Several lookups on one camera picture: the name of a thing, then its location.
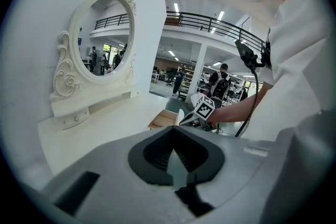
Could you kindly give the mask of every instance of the ceiling light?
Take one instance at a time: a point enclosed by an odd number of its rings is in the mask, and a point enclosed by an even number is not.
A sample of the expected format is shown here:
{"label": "ceiling light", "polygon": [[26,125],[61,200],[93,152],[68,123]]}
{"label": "ceiling light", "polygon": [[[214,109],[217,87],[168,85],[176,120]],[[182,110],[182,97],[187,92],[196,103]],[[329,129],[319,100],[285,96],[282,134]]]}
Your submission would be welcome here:
{"label": "ceiling light", "polygon": [[179,11],[179,6],[178,6],[178,4],[177,3],[174,3],[174,6],[175,6],[175,11],[176,11],[176,13],[178,13],[178,11]]}
{"label": "ceiling light", "polygon": [[224,12],[221,12],[220,14],[219,14],[219,17],[218,17],[218,21],[217,22],[219,22],[221,19],[222,19],[222,17],[223,17],[223,15],[224,15]]}

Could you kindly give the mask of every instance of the bookshelf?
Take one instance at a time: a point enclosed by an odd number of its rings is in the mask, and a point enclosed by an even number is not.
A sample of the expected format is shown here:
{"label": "bookshelf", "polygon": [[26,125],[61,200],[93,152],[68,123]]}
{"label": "bookshelf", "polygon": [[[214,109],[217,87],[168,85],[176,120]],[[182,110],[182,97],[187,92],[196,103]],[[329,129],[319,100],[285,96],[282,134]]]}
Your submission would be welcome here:
{"label": "bookshelf", "polygon": [[[193,75],[194,75],[194,70],[192,70],[191,68],[193,67],[184,67],[185,68],[185,77],[182,83],[182,86],[185,88],[189,88],[190,84],[191,84],[191,80],[193,79]],[[182,67],[178,67],[177,71],[179,72],[182,69]]]}

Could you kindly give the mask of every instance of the black metal railing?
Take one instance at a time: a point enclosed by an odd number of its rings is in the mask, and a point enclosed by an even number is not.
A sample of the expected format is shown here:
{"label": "black metal railing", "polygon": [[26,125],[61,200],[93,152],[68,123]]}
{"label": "black metal railing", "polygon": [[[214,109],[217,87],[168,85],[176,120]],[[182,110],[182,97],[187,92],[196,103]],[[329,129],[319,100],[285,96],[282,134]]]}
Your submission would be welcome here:
{"label": "black metal railing", "polygon": [[[115,15],[102,20],[98,20],[95,30],[108,26],[119,26],[128,23],[129,19],[126,13]],[[262,39],[238,26],[235,26],[223,20],[217,20],[216,18],[200,14],[187,12],[167,12],[165,25],[188,27],[200,31],[206,31],[223,37],[230,37],[233,40],[238,39],[244,42],[249,47],[258,51],[261,50],[261,47],[264,44],[264,41]]]}
{"label": "black metal railing", "polygon": [[120,14],[120,15],[115,15],[115,16],[108,17],[108,18],[105,18],[105,19],[102,19],[102,20],[98,20],[96,22],[95,30],[99,29],[99,28],[105,28],[105,27],[108,27],[108,26],[112,26],[112,25],[117,25],[118,26],[118,25],[128,24],[128,23],[129,23],[129,20],[128,20],[127,13]]}

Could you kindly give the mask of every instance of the gray plastic surface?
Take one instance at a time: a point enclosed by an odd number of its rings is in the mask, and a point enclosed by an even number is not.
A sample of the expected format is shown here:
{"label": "gray plastic surface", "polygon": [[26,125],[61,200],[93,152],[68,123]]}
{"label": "gray plastic surface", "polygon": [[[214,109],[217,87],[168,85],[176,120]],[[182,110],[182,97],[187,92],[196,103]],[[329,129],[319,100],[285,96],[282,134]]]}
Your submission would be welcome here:
{"label": "gray plastic surface", "polygon": [[[58,198],[83,172],[100,178],[76,215],[85,223],[277,223],[290,216],[318,187],[335,160],[335,113],[303,121],[280,132],[275,142],[221,136],[182,127],[217,146],[225,164],[208,183],[197,185],[202,201],[214,206],[195,218],[171,187],[143,182],[129,167],[131,147],[161,129],[101,145],[56,176],[43,193]],[[269,150],[267,157],[244,151]]]}

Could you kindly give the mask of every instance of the oval mirror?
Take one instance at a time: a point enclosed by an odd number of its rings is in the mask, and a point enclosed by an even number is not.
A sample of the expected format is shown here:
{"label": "oval mirror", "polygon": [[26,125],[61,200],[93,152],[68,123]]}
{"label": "oval mirror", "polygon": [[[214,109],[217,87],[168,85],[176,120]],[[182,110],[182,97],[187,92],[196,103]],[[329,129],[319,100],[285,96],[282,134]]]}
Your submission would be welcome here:
{"label": "oval mirror", "polygon": [[126,55],[130,36],[128,13],[118,0],[94,2],[79,22],[82,64],[96,76],[113,73]]}

